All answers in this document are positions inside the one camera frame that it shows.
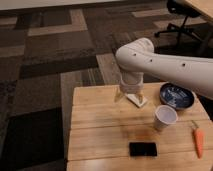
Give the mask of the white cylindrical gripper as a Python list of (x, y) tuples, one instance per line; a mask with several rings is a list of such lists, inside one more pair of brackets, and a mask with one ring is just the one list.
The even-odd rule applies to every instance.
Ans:
[[(143, 87), (143, 80), (140, 80), (137, 84), (128, 84), (125, 83), (123, 80), (120, 80), (120, 90), (123, 92), (116, 93), (114, 102), (117, 103), (124, 97), (124, 94), (137, 94), (141, 91)], [(143, 93), (139, 94), (139, 101), (140, 103), (146, 101), (145, 96)]]

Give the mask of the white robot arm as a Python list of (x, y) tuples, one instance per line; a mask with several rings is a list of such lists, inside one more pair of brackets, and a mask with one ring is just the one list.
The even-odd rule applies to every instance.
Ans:
[(149, 74), (213, 100), (213, 59), (158, 54), (148, 38), (121, 46), (115, 57), (123, 93), (138, 94)]

